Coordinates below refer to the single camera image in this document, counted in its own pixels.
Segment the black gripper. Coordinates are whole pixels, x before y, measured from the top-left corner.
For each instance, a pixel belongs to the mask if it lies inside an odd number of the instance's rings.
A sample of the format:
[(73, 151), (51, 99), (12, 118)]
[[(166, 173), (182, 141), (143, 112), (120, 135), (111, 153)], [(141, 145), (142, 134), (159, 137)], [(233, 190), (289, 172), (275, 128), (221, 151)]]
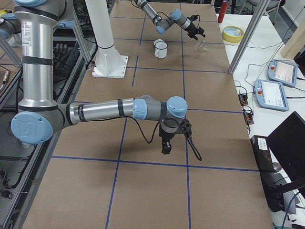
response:
[(175, 133), (168, 133), (162, 128), (159, 129), (159, 137), (162, 139), (162, 154), (170, 154), (172, 146), (170, 140), (174, 138)]
[(186, 29), (185, 31), (187, 32), (187, 35), (192, 38), (195, 39), (196, 41), (198, 40), (198, 38), (196, 37), (196, 35), (201, 35), (202, 37), (205, 37), (205, 33), (204, 33), (204, 29), (202, 27), (197, 28), (193, 23), (191, 23)]

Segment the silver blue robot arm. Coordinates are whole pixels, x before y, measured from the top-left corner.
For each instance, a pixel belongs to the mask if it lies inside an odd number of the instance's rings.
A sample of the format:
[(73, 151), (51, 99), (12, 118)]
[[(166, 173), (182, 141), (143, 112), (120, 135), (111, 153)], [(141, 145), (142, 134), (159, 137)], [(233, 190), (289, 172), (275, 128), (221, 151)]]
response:
[[(58, 131), (80, 122), (105, 121), (129, 117), (159, 121), (162, 153), (171, 151), (170, 140), (175, 134), (184, 134), (183, 118), (187, 102), (179, 97), (157, 101), (145, 95), (138, 98), (118, 99), (92, 104), (57, 104), (53, 98), (53, 29), (59, 23), (71, 28), (72, 0), (14, 0), (14, 11), (20, 20), (22, 37), (23, 99), (11, 121), (11, 130), (21, 142), (37, 145), (48, 141)], [(124, 78), (128, 56), (115, 48), (105, 0), (86, 0), (86, 6), (97, 42), (94, 77)], [(193, 20), (180, 10), (162, 19), (146, 0), (135, 4), (152, 20), (159, 33), (173, 24), (179, 25), (190, 37), (197, 34)]]
[(147, 0), (132, 0), (131, 4), (141, 9), (148, 16), (159, 34), (165, 33), (172, 25), (177, 24), (187, 32), (187, 35), (191, 39), (198, 40), (197, 35), (205, 38), (204, 29), (199, 26), (199, 15), (187, 17), (180, 9), (175, 9), (168, 16), (161, 11), (156, 12)]

